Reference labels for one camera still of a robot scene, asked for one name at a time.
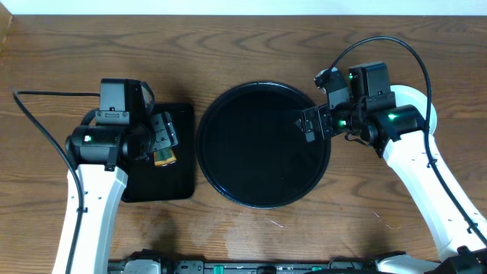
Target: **wooden table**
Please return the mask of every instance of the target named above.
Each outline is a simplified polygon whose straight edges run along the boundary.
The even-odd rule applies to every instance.
[[[0,58],[0,272],[50,272],[62,230],[67,169],[20,112],[16,90],[99,91],[102,78],[147,81],[159,102],[190,102],[198,122],[220,94],[269,79],[325,103],[313,77],[355,41],[392,35],[424,59],[445,161],[487,213],[487,18],[16,16]],[[425,89],[415,60],[386,42],[339,67],[382,60],[392,83]],[[59,142],[96,98],[24,97]],[[332,140],[331,162],[303,199],[272,210],[224,198],[199,168],[191,199],[122,203],[111,257],[151,248],[173,259],[327,261],[406,250],[437,260],[415,203],[369,148]]]

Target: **white backdrop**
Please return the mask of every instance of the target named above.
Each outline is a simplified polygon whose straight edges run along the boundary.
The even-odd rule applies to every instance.
[[[12,14],[487,15],[487,0],[0,0]]]

